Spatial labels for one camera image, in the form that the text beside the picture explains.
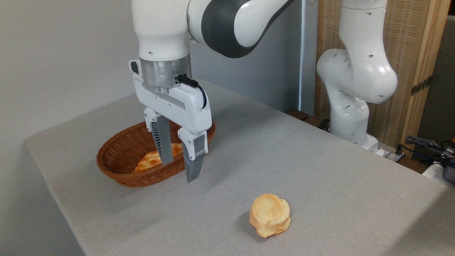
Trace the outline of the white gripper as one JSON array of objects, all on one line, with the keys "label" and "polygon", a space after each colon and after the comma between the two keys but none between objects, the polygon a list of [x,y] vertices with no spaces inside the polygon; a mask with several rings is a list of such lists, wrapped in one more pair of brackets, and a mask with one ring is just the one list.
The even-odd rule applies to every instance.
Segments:
[{"label": "white gripper", "polygon": [[180,128],[187,182],[197,179],[208,152],[207,130],[212,126],[208,96],[185,83],[159,94],[145,88],[138,60],[129,62],[138,100],[145,105],[147,130],[152,134],[163,165],[173,161],[169,120]]}]

